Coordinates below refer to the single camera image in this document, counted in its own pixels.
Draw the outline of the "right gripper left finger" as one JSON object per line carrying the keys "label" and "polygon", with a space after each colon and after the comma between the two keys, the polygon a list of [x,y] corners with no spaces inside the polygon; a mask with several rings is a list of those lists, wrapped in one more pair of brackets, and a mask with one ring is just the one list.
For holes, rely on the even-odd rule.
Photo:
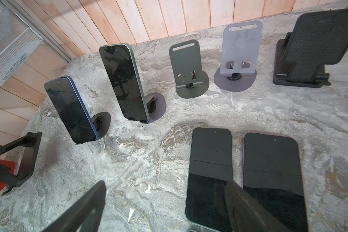
{"label": "right gripper left finger", "polygon": [[96,232],[105,207],[106,185],[97,182],[57,220],[44,229],[45,232]]}

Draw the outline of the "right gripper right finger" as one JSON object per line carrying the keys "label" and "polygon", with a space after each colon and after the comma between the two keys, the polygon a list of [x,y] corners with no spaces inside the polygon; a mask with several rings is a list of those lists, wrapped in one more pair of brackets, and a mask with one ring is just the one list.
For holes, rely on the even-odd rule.
{"label": "right gripper right finger", "polygon": [[234,181],[225,186],[225,202],[234,232],[289,232]]}

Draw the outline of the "black phone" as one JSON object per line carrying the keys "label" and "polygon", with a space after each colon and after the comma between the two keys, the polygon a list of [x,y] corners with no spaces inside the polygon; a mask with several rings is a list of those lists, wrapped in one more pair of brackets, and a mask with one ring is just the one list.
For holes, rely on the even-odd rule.
{"label": "black phone", "polygon": [[231,132],[195,128],[190,149],[186,218],[213,231],[232,231],[225,203],[225,187],[232,180]]}

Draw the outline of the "black stand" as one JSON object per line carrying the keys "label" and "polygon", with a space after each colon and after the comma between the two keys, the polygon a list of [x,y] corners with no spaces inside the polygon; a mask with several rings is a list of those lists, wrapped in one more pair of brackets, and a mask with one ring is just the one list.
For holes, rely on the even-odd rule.
{"label": "black stand", "polygon": [[292,32],[276,45],[273,83],[282,86],[329,86],[326,65],[348,50],[348,9],[304,13]]}
{"label": "black stand", "polygon": [[34,173],[42,132],[28,132],[8,144],[0,145],[0,159],[14,161],[14,173],[3,176],[2,182],[7,183],[2,195],[8,194],[13,188],[22,186]]}

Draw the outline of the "grey round stand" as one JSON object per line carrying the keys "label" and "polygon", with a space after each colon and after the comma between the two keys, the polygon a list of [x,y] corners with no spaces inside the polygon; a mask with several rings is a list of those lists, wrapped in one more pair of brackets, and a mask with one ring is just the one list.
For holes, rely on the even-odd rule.
{"label": "grey round stand", "polygon": [[190,99],[203,95],[209,88],[209,78],[202,69],[199,42],[189,40],[174,44],[169,56],[178,96]]}

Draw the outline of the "purple phone stand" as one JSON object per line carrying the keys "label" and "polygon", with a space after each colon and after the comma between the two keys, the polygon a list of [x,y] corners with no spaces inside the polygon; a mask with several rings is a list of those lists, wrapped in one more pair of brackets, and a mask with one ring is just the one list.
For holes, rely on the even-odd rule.
{"label": "purple phone stand", "polygon": [[223,32],[221,63],[214,75],[222,90],[242,92],[257,76],[257,60],[263,33],[259,20],[228,25]]}

